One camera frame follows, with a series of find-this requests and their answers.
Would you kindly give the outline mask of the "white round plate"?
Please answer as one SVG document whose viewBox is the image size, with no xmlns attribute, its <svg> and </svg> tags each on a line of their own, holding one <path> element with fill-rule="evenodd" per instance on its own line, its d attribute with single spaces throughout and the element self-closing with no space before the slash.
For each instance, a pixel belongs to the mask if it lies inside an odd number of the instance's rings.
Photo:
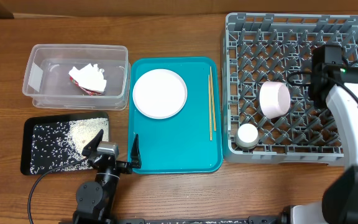
<svg viewBox="0 0 358 224">
<path fill-rule="evenodd" d="M 187 86 L 182 77 L 161 68 L 141 75 L 132 91 L 137 110 L 152 119 L 175 116 L 184 107 L 187 96 Z"/>
</svg>

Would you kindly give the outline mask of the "wooden chopstick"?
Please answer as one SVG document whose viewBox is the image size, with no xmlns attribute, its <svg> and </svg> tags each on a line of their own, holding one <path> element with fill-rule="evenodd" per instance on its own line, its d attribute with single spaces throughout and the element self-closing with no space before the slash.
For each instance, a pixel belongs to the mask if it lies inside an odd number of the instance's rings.
<svg viewBox="0 0 358 224">
<path fill-rule="evenodd" d="M 212 67 L 209 68 L 209 84 L 210 84 L 210 94 L 211 94 L 211 108 L 212 108 L 212 117 L 213 117 L 213 130 L 216 131 L 216 110 L 214 102 L 214 85 L 213 85 L 213 71 Z"/>
<path fill-rule="evenodd" d="M 212 108 L 211 108 L 211 84 L 208 76 L 208 105 L 209 105 L 209 140 L 213 140 Z"/>
</svg>

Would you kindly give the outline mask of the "white rice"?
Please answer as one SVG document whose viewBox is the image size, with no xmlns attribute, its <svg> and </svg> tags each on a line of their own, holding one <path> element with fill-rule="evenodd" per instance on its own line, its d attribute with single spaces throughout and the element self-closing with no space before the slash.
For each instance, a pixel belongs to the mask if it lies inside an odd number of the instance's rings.
<svg viewBox="0 0 358 224">
<path fill-rule="evenodd" d="M 57 121 L 36 124 L 31 140 L 31 157 L 29 173 L 31 175 L 66 165 L 62 172 L 90 169 L 82 160 L 83 148 L 103 130 L 103 141 L 109 140 L 109 120 L 107 118 L 90 118 L 75 121 Z"/>
</svg>

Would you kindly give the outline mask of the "red snack wrapper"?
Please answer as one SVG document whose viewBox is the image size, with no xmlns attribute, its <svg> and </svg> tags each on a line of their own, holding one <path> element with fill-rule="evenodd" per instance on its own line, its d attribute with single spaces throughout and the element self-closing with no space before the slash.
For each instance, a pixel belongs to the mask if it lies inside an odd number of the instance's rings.
<svg viewBox="0 0 358 224">
<path fill-rule="evenodd" d="M 92 90 L 88 90 L 86 88 L 80 87 L 79 83 L 76 80 L 74 80 L 73 78 L 70 78 L 70 81 L 90 96 L 99 96 L 99 95 L 103 94 L 103 92 L 92 91 Z"/>
</svg>

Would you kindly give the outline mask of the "white napkin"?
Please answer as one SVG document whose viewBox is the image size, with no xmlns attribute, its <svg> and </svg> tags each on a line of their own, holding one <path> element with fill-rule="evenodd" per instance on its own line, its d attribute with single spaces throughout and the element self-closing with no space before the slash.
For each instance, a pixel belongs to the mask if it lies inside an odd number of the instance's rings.
<svg viewBox="0 0 358 224">
<path fill-rule="evenodd" d="M 73 67 L 68 74 L 79 87 L 85 90 L 96 93 L 105 91 L 107 80 L 104 79 L 104 69 L 99 68 L 98 64 L 89 63 L 81 69 Z"/>
</svg>

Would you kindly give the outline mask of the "white pink bowl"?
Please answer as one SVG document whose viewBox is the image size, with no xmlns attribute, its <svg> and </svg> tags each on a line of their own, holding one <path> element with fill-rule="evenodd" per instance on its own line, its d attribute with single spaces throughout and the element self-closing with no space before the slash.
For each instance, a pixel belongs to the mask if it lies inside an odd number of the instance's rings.
<svg viewBox="0 0 358 224">
<path fill-rule="evenodd" d="M 263 115 L 273 119 L 287 114 L 290 109 L 290 92 L 282 82 L 264 82 L 259 91 L 259 105 Z"/>
</svg>

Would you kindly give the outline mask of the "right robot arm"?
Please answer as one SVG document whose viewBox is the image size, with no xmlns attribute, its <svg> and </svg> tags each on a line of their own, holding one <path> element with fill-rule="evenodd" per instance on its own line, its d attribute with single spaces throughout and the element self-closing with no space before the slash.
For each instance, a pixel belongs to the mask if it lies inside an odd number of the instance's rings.
<svg viewBox="0 0 358 224">
<path fill-rule="evenodd" d="M 321 201 L 289 206 L 279 223 L 358 223 L 358 61 L 348 63 L 339 45 L 313 50 L 309 97 L 316 108 L 330 110 L 345 158 L 344 173 Z"/>
</svg>

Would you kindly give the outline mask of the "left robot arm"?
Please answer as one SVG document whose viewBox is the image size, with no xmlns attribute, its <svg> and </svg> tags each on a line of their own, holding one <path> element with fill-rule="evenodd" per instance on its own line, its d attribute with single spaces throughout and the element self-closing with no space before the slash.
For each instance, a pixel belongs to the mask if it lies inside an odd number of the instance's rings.
<svg viewBox="0 0 358 224">
<path fill-rule="evenodd" d="M 94 181 L 81 184 L 76 191 L 76 211 L 72 222 L 116 223 L 111 215 L 117 185 L 121 174 L 131 174 L 142 166 L 139 151 L 139 136 L 136 134 L 130 153 L 130 161 L 119 161 L 119 149 L 113 142 L 103 141 L 104 131 L 99 133 L 83 148 L 82 155 L 88 164 L 97 170 Z"/>
</svg>

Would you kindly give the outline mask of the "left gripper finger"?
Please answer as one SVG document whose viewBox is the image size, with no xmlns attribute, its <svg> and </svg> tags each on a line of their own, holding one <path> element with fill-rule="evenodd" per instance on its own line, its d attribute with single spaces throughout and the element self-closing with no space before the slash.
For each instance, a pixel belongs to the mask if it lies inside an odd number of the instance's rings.
<svg viewBox="0 0 358 224">
<path fill-rule="evenodd" d="M 103 140 L 104 131 L 101 129 L 97 135 L 83 148 L 81 155 L 89 157 L 92 152 L 97 151 L 97 147 Z"/>
<path fill-rule="evenodd" d="M 132 149 L 131 149 L 131 166 L 132 168 L 135 169 L 140 169 L 142 167 L 142 161 L 141 161 L 141 156 L 140 156 L 140 149 L 139 149 L 139 135 L 136 134 L 133 144 L 132 144 Z"/>
</svg>

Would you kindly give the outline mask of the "white paper cup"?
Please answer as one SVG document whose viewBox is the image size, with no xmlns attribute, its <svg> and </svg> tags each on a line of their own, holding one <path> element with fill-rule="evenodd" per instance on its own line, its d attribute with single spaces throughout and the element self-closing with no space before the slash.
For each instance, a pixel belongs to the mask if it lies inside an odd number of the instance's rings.
<svg viewBox="0 0 358 224">
<path fill-rule="evenodd" d="M 251 150 L 259 141 L 259 132 L 253 124 L 242 124 L 237 130 L 234 141 L 241 149 Z"/>
</svg>

